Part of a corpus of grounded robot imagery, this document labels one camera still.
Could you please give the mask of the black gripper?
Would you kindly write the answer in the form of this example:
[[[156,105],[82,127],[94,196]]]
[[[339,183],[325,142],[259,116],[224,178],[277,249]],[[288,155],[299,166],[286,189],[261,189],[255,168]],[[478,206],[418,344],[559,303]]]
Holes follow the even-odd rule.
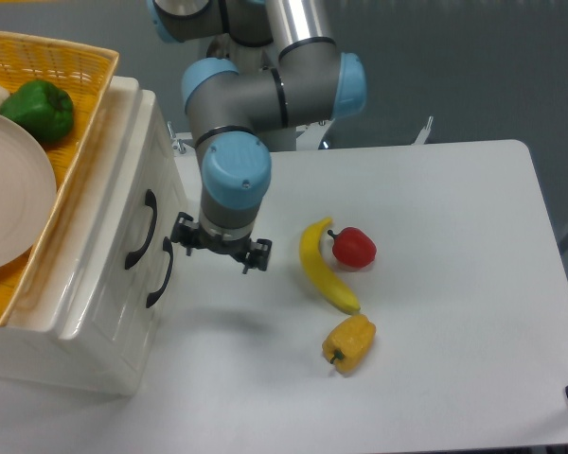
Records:
[[[250,270],[266,271],[273,242],[266,238],[250,239],[253,224],[236,229],[224,229],[208,222],[199,224],[194,217],[180,212],[174,222],[170,241],[179,244],[191,256],[195,249],[229,255],[243,265],[243,274]]]

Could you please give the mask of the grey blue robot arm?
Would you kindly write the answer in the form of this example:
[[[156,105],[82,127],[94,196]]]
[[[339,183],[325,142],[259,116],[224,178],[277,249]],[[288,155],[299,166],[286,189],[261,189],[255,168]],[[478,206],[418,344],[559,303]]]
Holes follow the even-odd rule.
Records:
[[[265,271],[272,243],[252,239],[271,181],[260,136],[359,113],[367,100],[364,67],[337,49],[322,1],[151,1],[148,9],[165,41],[224,35],[248,49],[275,48],[275,62],[263,69],[245,72],[231,58],[206,57],[184,72],[203,189],[199,215],[180,215],[170,237]]]

